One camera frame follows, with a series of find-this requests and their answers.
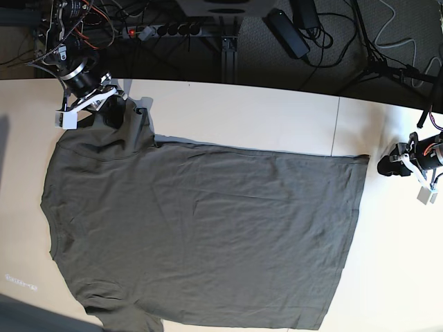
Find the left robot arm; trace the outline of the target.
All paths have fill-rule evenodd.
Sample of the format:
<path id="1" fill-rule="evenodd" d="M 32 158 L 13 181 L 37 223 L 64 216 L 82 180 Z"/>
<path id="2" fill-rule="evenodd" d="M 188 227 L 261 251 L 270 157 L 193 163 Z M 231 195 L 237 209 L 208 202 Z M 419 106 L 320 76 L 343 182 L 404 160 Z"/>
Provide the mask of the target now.
<path id="1" fill-rule="evenodd" d="M 383 176 L 410 176 L 400 156 L 408 154 L 409 161 L 425 176 L 429 170 L 442 166 L 442 132 L 438 135 L 420 140 L 417 132 L 409 135 L 408 142 L 395 143 L 388 153 L 377 163 L 377 171 Z"/>

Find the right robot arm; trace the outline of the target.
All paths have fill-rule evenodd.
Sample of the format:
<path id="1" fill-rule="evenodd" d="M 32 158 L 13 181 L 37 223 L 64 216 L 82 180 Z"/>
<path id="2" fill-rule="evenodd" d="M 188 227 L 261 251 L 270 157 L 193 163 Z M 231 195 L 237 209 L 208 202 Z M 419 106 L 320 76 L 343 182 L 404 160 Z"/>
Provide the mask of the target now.
<path id="1" fill-rule="evenodd" d="M 54 1 L 44 35 L 45 50 L 28 65 L 52 75 L 63 89 L 55 125 L 77 129 L 78 114 L 87 111 L 105 125 L 123 123 L 127 95 L 111 83 L 100 65 L 101 50 L 116 37 L 109 15 L 93 1 Z"/>

